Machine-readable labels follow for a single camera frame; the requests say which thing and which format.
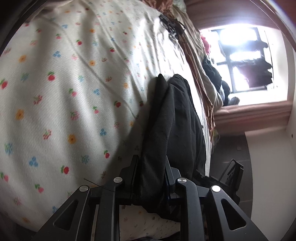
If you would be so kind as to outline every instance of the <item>bed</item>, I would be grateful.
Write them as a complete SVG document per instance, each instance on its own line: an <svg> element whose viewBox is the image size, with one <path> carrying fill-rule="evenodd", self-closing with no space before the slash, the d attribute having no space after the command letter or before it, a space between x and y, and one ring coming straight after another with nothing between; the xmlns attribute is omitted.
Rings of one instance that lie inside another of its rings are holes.
<svg viewBox="0 0 296 241"><path fill-rule="evenodd" d="M159 73L189 83L209 175L204 103L159 15L137 0L75 0L23 23L9 41L0 58L0 207L10 219L37 231L79 186L103 185L128 166L140 154ZM179 230L141 207L120 215L122 240Z"/></svg>

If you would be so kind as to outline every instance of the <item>triangular cutout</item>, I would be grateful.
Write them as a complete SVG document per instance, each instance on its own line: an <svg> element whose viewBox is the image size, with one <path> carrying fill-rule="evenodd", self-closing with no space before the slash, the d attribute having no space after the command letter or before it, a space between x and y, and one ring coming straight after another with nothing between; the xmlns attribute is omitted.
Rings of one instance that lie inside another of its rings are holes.
<svg viewBox="0 0 296 241"><path fill-rule="evenodd" d="M231 206L231 204L226 199L222 199L221 204L224 209L230 230L236 230L238 228L246 226L246 221L237 213L237 211Z"/></svg>
<svg viewBox="0 0 296 241"><path fill-rule="evenodd" d="M63 230L70 230L72 220L78 205L78 200L74 200L71 204L64 210L64 212L58 217L54 222L54 226Z"/></svg>

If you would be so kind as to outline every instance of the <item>gray floor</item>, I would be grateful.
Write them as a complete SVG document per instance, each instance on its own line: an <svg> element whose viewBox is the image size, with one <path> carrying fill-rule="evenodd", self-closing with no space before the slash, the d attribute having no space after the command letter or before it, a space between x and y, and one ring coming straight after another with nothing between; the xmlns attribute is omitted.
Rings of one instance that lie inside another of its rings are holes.
<svg viewBox="0 0 296 241"><path fill-rule="evenodd" d="M235 159L244 166L242 181L237 195L241 200L239 207L248 217L251 217L253 203L253 178L249 148L245 135L220 137L220 140L211 156L210 175L215 178L219 178L231 159Z"/></svg>

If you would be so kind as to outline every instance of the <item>silver screw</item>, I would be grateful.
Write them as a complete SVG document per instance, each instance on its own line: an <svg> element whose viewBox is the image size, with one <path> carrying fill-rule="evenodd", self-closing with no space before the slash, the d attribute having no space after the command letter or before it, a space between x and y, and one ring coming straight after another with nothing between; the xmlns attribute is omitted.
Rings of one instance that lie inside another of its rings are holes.
<svg viewBox="0 0 296 241"><path fill-rule="evenodd" d="M86 185L83 185L83 186L81 186L80 188L79 188L79 191L80 192L85 192L85 191L87 191L88 190L88 186L86 186Z"/></svg>
<svg viewBox="0 0 296 241"><path fill-rule="evenodd" d="M184 177L178 178L178 183L185 183L185 182L187 182L186 178L184 178Z"/></svg>
<svg viewBox="0 0 296 241"><path fill-rule="evenodd" d="M115 183L121 183L122 182L122 178L121 177L116 177L116 178L113 179L113 181Z"/></svg>
<svg viewBox="0 0 296 241"><path fill-rule="evenodd" d="M212 190L214 191L214 192L220 192L221 191L221 188L219 187L219 186L212 186Z"/></svg>

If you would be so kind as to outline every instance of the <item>brown fringe fabric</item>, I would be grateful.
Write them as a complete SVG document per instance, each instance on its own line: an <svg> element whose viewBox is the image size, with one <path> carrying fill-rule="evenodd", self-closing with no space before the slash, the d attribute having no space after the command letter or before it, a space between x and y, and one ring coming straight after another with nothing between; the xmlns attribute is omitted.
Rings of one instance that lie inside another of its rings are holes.
<svg viewBox="0 0 296 241"><path fill-rule="evenodd" d="M175 19L174 15L171 12L171 8L173 5L173 0L142 0L143 3L148 5L149 7L152 7L162 14L164 14L166 17L168 17L171 21L173 21L177 26L179 26L180 29L183 29L183 27L180 25L180 23ZM202 79L200 76L200 73L198 71L197 65L195 63L195 60L193 58L193 54L191 51L191 48L189 46L189 42L187 40L187 37L185 34L179 34L178 35L178 41L181 46L181 48L184 51L186 60L189 64L189 67L191 69L193 79L195 82L195 86L197 88L197 91L200 93L201 99L202 99L202 104L205 110L205 115L207 119L207 125L209 128L209 134L211 141L213 139L214 135L214 130L215 130L215 123L214 123L214 115L213 115L213 110L214 106L211 103L210 99L208 98L203 83Z"/></svg>

